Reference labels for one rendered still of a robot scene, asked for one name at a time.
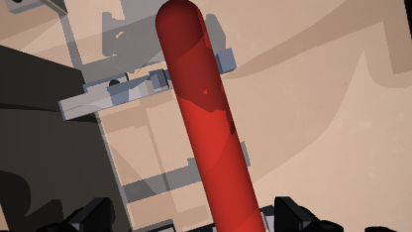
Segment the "red cylinder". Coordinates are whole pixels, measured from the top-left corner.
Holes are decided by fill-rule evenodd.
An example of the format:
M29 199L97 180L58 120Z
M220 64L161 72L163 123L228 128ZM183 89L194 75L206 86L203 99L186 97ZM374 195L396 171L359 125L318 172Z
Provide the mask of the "red cylinder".
M200 9L168 0L155 29L217 232L266 232Z

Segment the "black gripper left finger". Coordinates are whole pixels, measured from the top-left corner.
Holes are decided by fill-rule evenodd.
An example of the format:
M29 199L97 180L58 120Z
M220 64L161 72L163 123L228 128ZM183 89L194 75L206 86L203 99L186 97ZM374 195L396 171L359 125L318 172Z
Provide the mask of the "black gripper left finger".
M111 232L110 198L95 197L85 207L72 212L61 223L51 223L36 232Z

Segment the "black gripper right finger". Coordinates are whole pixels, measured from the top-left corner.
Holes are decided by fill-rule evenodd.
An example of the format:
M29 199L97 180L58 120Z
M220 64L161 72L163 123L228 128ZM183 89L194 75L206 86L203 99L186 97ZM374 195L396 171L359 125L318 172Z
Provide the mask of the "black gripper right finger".
M274 199L274 232L344 232L344 227L320 220L309 209L298 205L289 196ZM364 232L397 232L387 227L366 227Z

